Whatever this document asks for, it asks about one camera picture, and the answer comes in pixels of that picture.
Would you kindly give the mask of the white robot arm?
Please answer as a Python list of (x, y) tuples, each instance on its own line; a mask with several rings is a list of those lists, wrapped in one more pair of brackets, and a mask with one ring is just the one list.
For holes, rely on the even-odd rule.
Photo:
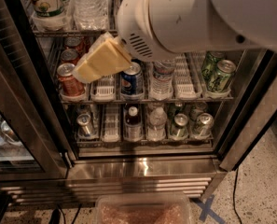
[(143, 62), (191, 51), (270, 49), (277, 53), (277, 0), (123, 0), (117, 37), (104, 35), (73, 70), (91, 83)]

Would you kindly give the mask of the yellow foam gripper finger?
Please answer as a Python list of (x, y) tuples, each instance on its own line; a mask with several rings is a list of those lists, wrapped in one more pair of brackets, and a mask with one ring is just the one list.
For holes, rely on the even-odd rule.
[(132, 56), (125, 49), (119, 36), (106, 32), (100, 35), (77, 62), (72, 75), (82, 83), (91, 83), (102, 77), (127, 70), (132, 64)]

